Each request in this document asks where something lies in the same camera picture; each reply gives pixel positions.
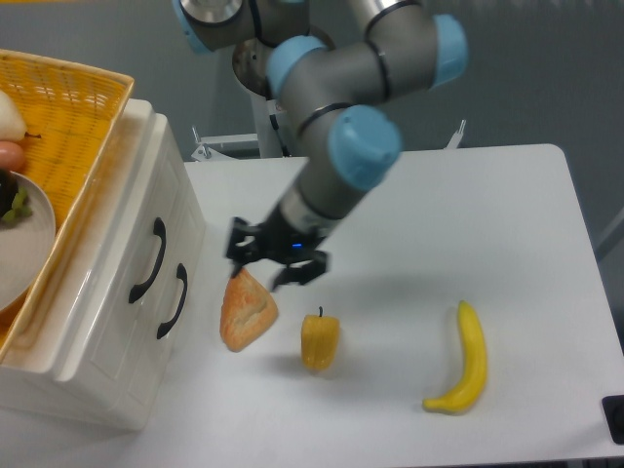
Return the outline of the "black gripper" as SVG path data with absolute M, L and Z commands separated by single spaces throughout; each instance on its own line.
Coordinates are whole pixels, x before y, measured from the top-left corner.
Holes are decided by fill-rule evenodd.
M 234 217 L 225 251 L 232 262 L 230 278 L 236 278 L 247 264 L 258 261 L 259 252 L 262 259 L 286 265 L 273 279 L 272 292 L 284 285 L 307 285 L 328 271 L 330 256 L 318 250 L 324 239 L 317 227 L 306 233 L 299 231 L 287 221 L 279 206 L 259 225 Z

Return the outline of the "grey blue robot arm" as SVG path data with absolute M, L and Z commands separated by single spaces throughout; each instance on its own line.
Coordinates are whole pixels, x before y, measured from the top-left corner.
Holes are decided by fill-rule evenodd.
M 444 85 L 467 67 L 468 42 L 455 17 L 429 15 L 418 1 L 355 1 L 352 9 L 363 39 L 334 49 L 313 33 L 306 1 L 174 2 L 192 48 L 260 47 L 263 91 L 286 111 L 307 156 L 262 223 L 233 220 L 226 255 L 235 274 L 263 259 L 281 265 L 275 287 L 325 274 L 322 243 L 403 149 L 379 105 Z

